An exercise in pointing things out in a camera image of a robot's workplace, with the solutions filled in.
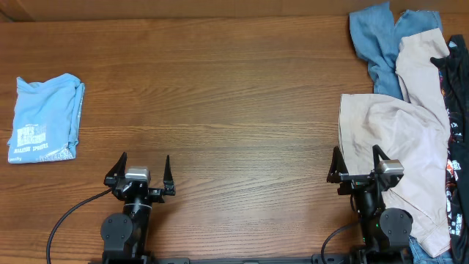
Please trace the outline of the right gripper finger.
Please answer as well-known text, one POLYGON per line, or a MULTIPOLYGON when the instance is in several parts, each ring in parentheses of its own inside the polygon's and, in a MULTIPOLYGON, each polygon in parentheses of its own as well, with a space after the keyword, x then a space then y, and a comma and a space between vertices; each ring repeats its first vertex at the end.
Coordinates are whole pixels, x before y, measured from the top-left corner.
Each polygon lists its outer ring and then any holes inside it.
POLYGON ((375 144, 372 147, 373 151, 373 162, 374 162, 374 171, 375 172, 384 172, 384 165, 382 161, 386 163, 389 160, 389 157, 383 152, 381 147, 378 144, 375 144))
POLYGON ((339 173, 347 174, 348 170, 339 146, 335 146, 328 175, 333 176, 339 173))

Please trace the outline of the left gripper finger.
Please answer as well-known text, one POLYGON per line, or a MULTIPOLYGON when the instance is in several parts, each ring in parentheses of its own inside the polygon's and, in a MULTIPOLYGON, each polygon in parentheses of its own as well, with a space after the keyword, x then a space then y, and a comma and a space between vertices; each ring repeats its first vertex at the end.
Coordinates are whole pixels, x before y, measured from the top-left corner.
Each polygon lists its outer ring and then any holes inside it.
POLYGON ((123 152, 116 164, 106 174, 106 177, 124 177, 128 155, 123 152))
POLYGON ((170 156, 166 156, 166 164, 165 164, 165 169, 164 169, 164 175, 163 175, 163 182, 164 183, 173 183, 173 177, 171 173, 171 166, 170 166, 170 156))

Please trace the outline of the black orange patterned t-shirt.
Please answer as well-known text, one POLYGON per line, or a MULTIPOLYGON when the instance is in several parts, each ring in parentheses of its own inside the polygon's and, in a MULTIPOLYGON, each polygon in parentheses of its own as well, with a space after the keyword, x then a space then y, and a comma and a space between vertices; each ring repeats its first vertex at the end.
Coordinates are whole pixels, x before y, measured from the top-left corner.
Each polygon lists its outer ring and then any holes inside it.
POLYGON ((448 42, 450 55, 432 58, 450 122, 446 167, 447 217, 454 263, 468 262, 468 47, 461 34, 448 42))

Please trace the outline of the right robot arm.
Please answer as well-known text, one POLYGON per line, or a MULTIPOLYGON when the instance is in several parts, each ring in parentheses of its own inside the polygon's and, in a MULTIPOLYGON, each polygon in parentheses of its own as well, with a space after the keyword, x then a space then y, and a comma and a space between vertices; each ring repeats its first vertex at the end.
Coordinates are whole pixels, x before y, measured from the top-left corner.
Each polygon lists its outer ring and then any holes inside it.
POLYGON ((325 247, 342 231, 358 225, 363 245, 351 248, 345 263, 411 263, 409 236, 413 217, 406 210, 388 208, 383 192, 397 186, 404 176, 404 167, 398 160, 391 160, 376 144, 372 147, 374 168, 365 175, 351 175, 339 147, 334 147, 327 176, 329 183, 338 183, 337 193, 350 198, 353 211, 358 215, 355 223, 343 226, 324 241, 320 257, 327 262, 325 247))

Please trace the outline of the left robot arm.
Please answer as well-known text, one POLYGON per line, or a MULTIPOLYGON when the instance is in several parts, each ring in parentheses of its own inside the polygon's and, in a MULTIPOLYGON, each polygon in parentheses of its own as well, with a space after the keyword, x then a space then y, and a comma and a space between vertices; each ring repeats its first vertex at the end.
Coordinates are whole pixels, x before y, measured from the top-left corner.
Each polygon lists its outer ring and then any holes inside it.
POLYGON ((166 158, 162 188, 149 186, 151 175, 147 167, 127 168, 126 161, 127 154, 123 153, 103 181, 124 206, 121 213, 111 214, 101 225, 102 262, 156 263, 154 254, 146 250, 148 226, 152 205, 176 194, 170 158, 166 158))

